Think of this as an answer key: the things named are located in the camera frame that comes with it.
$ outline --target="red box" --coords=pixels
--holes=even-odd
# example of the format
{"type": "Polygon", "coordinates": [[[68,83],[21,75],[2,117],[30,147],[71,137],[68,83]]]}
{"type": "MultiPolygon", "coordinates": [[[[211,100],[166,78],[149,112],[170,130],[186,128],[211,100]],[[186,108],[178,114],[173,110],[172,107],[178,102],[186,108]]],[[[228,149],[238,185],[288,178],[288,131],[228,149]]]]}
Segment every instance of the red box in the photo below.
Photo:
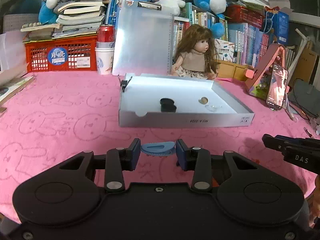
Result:
{"type": "Polygon", "coordinates": [[[26,58],[28,72],[68,71],[68,70],[97,70],[95,47],[97,35],[70,37],[51,41],[26,43],[26,58]],[[68,52],[68,60],[62,65],[53,65],[48,61],[51,49],[60,47],[68,52]],[[90,67],[77,67],[78,57],[90,57],[90,67]]]}
{"type": "Polygon", "coordinates": [[[259,29],[261,29],[263,19],[265,18],[262,14],[236,4],[228,6],[224,15],[231,18],[227,19],[228,22],[249,23],[259,29]]]}

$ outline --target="translucent plastic folder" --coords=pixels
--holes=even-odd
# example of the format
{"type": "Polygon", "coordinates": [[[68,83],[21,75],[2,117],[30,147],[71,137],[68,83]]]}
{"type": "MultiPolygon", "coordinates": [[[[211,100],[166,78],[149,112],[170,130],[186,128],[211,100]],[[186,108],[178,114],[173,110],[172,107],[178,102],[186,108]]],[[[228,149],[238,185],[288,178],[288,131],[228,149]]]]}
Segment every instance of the translucent plastic folder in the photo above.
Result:
{"type": "Polygon", "coordinates": [[[167,75],[172,66],[173,15],[161,5],[122,0],[113,75],[167,75]]]}

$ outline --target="phone screen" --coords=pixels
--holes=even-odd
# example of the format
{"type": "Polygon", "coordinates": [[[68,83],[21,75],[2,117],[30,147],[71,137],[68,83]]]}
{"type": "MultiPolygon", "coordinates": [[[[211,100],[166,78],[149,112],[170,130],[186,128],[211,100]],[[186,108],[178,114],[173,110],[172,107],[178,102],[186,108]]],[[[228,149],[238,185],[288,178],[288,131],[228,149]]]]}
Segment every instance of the phone screen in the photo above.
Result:
{"type": "Polygon", "coordinates": [[[287,87],[287,78],[288,71],[283,67],[274,64],[267,100],[271,105],[282,106],[285,89],[287,87]]]}

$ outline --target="white cup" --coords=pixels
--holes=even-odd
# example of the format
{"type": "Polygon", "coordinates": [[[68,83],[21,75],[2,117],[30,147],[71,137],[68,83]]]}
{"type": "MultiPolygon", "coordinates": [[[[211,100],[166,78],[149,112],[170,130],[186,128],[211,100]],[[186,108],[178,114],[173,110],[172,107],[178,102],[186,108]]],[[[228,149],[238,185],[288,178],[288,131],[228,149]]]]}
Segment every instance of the white cup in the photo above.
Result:
{"type": "Polygon", "coordinates": [[[100,75],[108,75],[112,72],[113,53],[112,49],[95,48],[97,59],[97,70],[100,75]]]}

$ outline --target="round sticker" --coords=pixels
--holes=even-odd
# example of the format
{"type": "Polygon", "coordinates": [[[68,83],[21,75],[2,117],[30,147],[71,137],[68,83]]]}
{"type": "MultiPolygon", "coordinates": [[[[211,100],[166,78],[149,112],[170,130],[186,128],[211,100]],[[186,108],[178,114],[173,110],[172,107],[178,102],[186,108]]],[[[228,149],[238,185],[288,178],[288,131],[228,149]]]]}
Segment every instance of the round sticker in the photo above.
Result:
{"type": "Polygon", "coordinates": [[[68,52],[64,48],[54,48],[48,53],[48,61],[52,65],[62,65],[68,60],[68,52]]]}

